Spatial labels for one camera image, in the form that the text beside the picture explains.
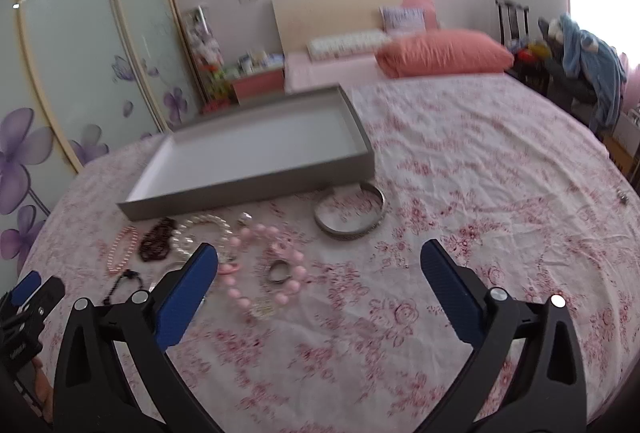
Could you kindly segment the left hand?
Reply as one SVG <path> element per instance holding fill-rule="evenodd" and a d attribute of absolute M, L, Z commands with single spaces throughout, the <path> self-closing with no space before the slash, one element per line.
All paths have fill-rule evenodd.
<path fill-rule="evenodd" d="M 42 363 L 38 357 L 32 359 L 35 369 L 35 393 L 42 405 L 43 419 L 47 423 L 53 422 L 53 390 L 51 384 L 42 370 Z"/>

